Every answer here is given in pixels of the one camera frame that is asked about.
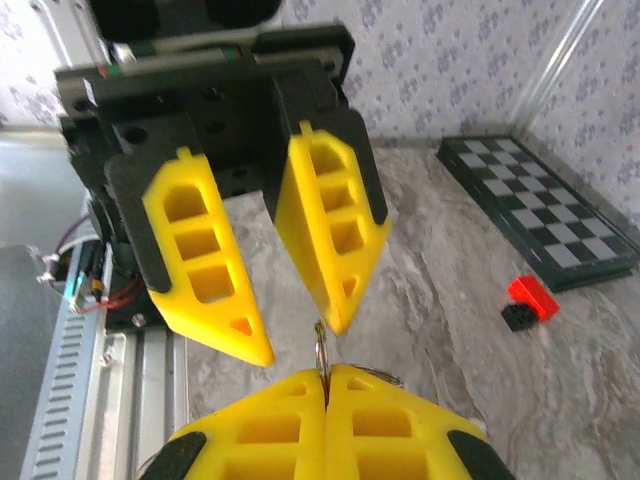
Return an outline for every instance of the marble countertop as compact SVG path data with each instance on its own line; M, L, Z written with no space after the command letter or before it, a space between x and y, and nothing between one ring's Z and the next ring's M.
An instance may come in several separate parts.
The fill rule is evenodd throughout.
M512 333L506 287L531 273L432 150L376 152L394 221L333 362L485 426L519 479L640 478L640 275L556 295L544 327ZM189 346L193 418L314 365L317 309L259 195L227 202L276 353L268 369Z

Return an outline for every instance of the metal bar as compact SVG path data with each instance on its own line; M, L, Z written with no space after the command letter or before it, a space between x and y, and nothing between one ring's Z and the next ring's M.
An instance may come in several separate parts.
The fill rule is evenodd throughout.
M104 63L107 54L85 0L29 0L61 65Z
M166 431L167 336L164 330L144 335L136 468L162 448Z
M73 290L80 250L71 257L66 292ZM80 443L99 312L73 313L60 304L20 480L72 478Z
M181 52L158 57L143 57L140 61L125 63L120 66L123 75L144 75L150 72L176 70L197 65L215 65L224 63L226 57L220 48L212 48L202 52Z
M181 37L161 38L154 40L153 52L157 55L183 52L201 48L210 48L216 45L250 45L262 29L254 27L243 30L232 30L211 33L198 33Z
M511 114L510 133L519 136L527 131L548 100L562 70L584 35L604 0L581 0L575 12L559 27L561 36L553 42L546 60L524 89Z
M105 319L63 300L20 480L128 480L186 423L185 339L166 329L107 334Z

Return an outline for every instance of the red lego brick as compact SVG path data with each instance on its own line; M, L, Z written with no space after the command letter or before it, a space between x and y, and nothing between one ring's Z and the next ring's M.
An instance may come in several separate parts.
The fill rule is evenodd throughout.
M560 306L533 275L516 278L509 285L508 292L516 303L530 305L538 314L539 322L550 320L560 310Z

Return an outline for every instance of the red wire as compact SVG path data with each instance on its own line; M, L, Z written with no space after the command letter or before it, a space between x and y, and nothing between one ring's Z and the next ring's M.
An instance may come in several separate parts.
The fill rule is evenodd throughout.
M119 299L120 297L124 296L125 293L127 293L129 290L131 290L133 288L133 286L136 284L136 282L140 279L140 277L138 276L138 274L136 274L133 277L133 280L131 280L126 287L124 287L122 290L120 290L118 293L112 295L111 297L109 297L107 299L107 301L105 303L110 303L114 300Z
M137 283L138 279L140 277L138 275L136 275L133 280L131 280L131 282L129 282L129 284L124 287L122 290L120 290L118 293L112 295L111 297L109 297L105 302L97 302L94 303L93 305L91 305L90 307L87 308L79 308L77 310L78 313L87 313L87 312L91 312L93 310L96 310L98 308L106 308L107 310L115 310L117 308L122 308L126 305L129 305L131 302L133 302L136 297L142 292L142 290L144 289L144 283L140 284L140 287L136 289L135 292L133 292L129 297L121 299L115 303L113 303L115 300L120 299L121 297L123 297L129 290L131 290L131 288L133 288L133 286Z

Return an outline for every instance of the rectangular cutout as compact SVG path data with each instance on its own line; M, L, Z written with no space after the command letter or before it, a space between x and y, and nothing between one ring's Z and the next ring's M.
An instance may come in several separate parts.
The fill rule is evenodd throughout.
M301 383L300 385L296 385L287 393L287 395L291 397L303 397L306 394L307 394L307 386L304 383Z
M372 390L373 387L359 378L350 378L347 382L347 390Z
M360 480L428 480L427 459L423 451L358 452Z
M295 457L268 460L230 458L226 461L222 480L293 480L296 473Z
M331 212L332 210L355 204L347 185L322 188L320 190L320 197L322 198L322 205L324 206L325 212Z
M195 230L175 236L178 250L183 260L201 257L220 250L213 229Z
M404 410L357 410L352 420L355 437L411 437L411 421Z
M358 222L335 223L330 226L333 246L338 255L358 250L364 246Z
M297 413L255 417L243 425L238 443L298 443L300 423Z
M230 297L235 291L226 265L216 265L189 272L191 287L198 301L213 303Z
M174 187L164 200L164 211L170 222L207 213L200 190L195 185Z
M313 163L313 169L316 175L337 172L338 170L344 169L344 164L338 152L329 145L323 143L312 145L309 149L309 155L311 156L311 162Z

